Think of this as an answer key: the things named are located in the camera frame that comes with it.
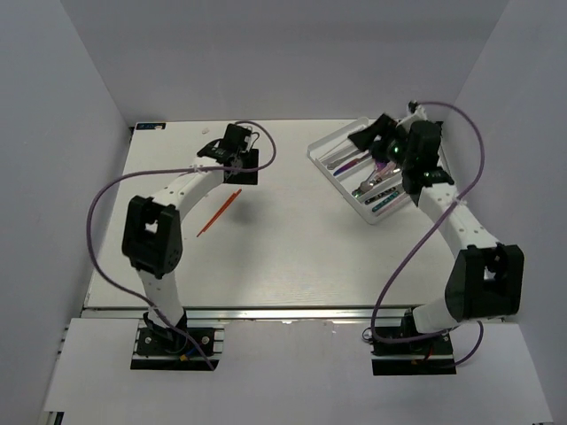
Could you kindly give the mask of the teal handled silver fork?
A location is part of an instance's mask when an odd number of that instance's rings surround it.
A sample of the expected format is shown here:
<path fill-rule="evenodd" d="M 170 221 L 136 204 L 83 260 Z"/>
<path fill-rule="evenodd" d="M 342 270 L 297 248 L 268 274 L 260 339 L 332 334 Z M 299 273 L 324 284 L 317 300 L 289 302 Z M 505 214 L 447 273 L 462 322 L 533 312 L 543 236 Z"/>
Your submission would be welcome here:
<path fill-rule="evenodd" d="M 373 213 L 378 212 L 379 210 L 384 208 L 386 205 L 390 204 L 394 199 L 398 198 L 399 196 L 400 196 L 399 191 L 392 192 L 387 197 L 385 197 L 380 202 L 378 202 L 376 205 L 374 205 L 373 208 L 372 208 L 372 212 Z"/>

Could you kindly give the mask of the clear chopstick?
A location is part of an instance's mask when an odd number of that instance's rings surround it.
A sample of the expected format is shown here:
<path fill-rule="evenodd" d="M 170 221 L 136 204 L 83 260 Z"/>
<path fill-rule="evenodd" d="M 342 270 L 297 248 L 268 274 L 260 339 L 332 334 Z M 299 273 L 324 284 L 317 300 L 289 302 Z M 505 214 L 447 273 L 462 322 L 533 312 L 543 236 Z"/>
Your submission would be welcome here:
<path fill-rule="evenodd" d="M 332 157 L 344 150 L 349 151 L 352 148 L 352 144 L 349 141 L 348 137 L 344 137 L 341 141 L 337 140 L 336 144 L 334 144 L 328 151 L 325 151 L 321 157 L 319 157 L 320 161 L 324 161 L 328 157 Z"/>

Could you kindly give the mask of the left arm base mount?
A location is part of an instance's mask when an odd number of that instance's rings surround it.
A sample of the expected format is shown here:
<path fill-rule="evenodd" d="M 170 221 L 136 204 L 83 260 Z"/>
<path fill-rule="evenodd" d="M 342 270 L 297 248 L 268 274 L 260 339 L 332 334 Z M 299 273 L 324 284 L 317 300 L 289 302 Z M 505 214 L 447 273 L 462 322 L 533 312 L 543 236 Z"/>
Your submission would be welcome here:
<path fill-rule="evenodd" d="M 136 332 L 131 370 L 212 372 L 219 364 L 223 329 L 215 327 L 188 328 L 181 320 L 181 330 L 195 343 L 174 332 L 171 328 L 155 325 L 144 313 Z"/>

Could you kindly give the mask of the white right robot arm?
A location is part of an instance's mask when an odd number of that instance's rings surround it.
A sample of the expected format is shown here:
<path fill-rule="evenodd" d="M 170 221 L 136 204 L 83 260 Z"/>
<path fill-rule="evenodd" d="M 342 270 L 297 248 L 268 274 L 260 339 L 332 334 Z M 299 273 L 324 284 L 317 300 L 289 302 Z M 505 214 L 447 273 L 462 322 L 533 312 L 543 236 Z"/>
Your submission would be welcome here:
<path fill-rule="evenodd" d="M 433 231 L 454 255 L 443 295 L 409 309 L 397 337 L 385 337 L 384 342 L 418 353 L 433 336 L 464 321 L 517 314 L 524 253 L 515 244 L 501 243 L 464 203 L 465 193 L 440 164 L 441 126 L 427 119 L 402 123 L 383 114 L 348 138 L 359 151 L 401 170 L 404 193 L 431 219 Z"/>

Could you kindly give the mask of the black handled silver fork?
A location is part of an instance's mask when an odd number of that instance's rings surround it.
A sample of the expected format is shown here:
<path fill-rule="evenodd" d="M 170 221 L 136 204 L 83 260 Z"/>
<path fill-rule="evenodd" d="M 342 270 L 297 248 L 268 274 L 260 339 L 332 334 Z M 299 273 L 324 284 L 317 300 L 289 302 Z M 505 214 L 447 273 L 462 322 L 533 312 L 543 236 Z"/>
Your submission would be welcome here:
<path fill-rule="evenodd" d="M 387 196 L 390 196 L 391 194 L 394 194 L 394 195 L 399 194 L 399 191 L 396 189 L 396 187 L 391 187 L 391 188 L 389 188 L 389 189 L 387 189 L 387 190 L 384 190 L 384 191 L 382 191 L 382 192 L 380 192 L 380 193 L 377 193 L 377 194 L 374 195 L 373 197 L 369 197 L 368 199 L 366 199 L 366 200 L 364 201 L 364 204 L 365 204 L 365 205 L 373 204 L 373 203 L 375 203 L 376 201 L 378 201 L 379 199 L 384 198 L 384 197 L 387 197 Z"/>

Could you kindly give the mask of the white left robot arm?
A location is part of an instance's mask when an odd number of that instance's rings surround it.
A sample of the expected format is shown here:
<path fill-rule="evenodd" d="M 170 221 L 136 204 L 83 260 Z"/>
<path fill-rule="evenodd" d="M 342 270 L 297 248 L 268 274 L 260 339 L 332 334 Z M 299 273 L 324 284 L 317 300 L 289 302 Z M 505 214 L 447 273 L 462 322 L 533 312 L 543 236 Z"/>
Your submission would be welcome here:
<path fill-rule="evenodd" d="M 121 250 L 151 301 L 147 321 L 160 327 L 156 340 L 166 352 L 177 353 L 187 343 L 186 317 L 175 280 L 183 255 L 183 220 L 223 183 L 258 183 L 256 171 L 232 170 L 259 165 L 259 151 L 251 146 L 251 137 L 252 129 L 242 122 L 229 124 L 220 140 L 198 151 L 195 172 L 184 172 L 152 196 L 135 196 L 128 203 Z"/>

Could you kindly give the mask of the orange chopstick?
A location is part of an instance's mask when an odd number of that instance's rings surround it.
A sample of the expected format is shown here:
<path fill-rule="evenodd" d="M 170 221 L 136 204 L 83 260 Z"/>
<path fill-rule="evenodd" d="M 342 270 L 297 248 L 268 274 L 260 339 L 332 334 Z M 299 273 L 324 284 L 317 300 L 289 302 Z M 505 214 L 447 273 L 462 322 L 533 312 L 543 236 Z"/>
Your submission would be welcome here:
<path fill-rule="evenodd" d="M 221 205 L 213 217 L 205 224 L 204 227 L 197 233 L 197 237 L 203 235 L 220 217 L 221 215 L 231 206 L 231 204 L 237 199 L 237 197 L 242 193 L 241 189 L 233 192 L 227 200 Z"/>

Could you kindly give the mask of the pink handled silver spoon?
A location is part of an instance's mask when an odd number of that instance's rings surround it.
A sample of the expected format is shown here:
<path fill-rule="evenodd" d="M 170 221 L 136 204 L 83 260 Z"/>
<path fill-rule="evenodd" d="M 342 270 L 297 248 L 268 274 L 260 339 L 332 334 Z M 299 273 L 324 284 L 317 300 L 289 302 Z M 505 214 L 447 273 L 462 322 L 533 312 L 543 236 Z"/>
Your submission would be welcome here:
<path fill-rule="evenodd" d="M 388 163 L 387 168 L 382 173 L 376 173 L 374 169 L 370 176 L 360 183 L 358 189 L 362 193 L 366 193 L 377 186 L 378 183 L 398 173 L 399 170 L 400 169 L 393 163 Z"/>

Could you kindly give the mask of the ornate silver table knife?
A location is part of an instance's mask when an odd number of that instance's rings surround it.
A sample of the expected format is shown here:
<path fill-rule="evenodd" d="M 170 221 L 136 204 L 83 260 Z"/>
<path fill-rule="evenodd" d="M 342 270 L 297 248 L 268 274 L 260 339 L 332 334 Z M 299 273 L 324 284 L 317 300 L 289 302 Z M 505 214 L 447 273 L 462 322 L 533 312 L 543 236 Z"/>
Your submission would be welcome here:
<path fill-rule="evenodd" d="M 340 167 L 345 167 L 351 164 L 358 164 L 366 159 L 368 159 L 370 157 L 370 153 L 369 152 L 365 152 L 365 153 L 361 153 L 359 151 L 353 151 L 348 153 L 347 155 L 335 159 L 334 161 L 328 163 L 326 165 L 326 168 L 328 170 L 336 170 Z"/>

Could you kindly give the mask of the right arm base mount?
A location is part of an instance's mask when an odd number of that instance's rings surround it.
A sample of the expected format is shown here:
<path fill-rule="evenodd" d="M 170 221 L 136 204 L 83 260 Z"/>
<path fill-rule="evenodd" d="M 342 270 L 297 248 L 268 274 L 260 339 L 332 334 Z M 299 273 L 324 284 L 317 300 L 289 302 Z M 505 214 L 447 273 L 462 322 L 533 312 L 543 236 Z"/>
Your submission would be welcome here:
<path fill-rule="evenodd" d="M 365 328 L 361 338 L 372 347 L 374 376 L 456 374 L 454 350 L 448 334 L 411 344 L 384 344 L 372 336 L 370 328 Z"/>

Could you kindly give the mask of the iridescent rainbow steak knife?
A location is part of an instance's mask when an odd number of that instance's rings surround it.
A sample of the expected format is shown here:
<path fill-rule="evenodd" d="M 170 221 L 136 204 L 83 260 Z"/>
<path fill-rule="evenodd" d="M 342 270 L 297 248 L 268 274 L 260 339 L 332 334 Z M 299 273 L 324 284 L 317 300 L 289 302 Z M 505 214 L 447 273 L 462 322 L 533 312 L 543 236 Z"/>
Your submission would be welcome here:
<path fill-rule="evenodd" d="M 362 157 L 359 158 L 355 158 L 351 161 L 349 161 L 348 163 L 340 166 L 336 171 L 333 172 L 334 175 L 339 175 L 344 173 L 345 171 L 348 171 L 349 169 L 353 168 L 354 166 L 360 164 L 361 162 L 365 161 L 366 159 L 369 159 L 370 155 L 364 155 Z"/>

